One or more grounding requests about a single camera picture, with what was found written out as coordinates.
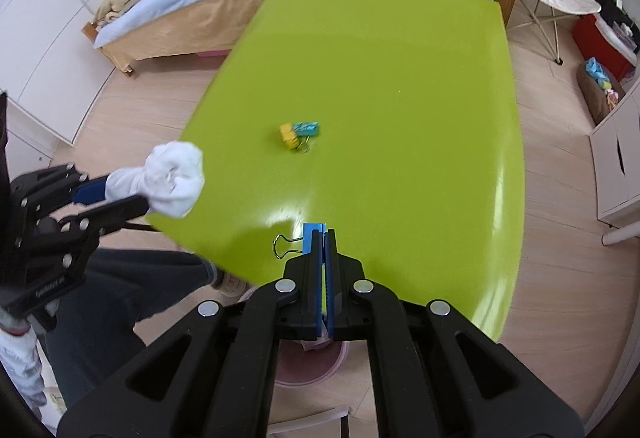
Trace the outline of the gloved left hand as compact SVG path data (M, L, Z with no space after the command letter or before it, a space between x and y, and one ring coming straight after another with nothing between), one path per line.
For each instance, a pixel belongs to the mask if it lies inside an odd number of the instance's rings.
M35 414L46 405L37 336L26 320L1 310L1 363L15 388Z

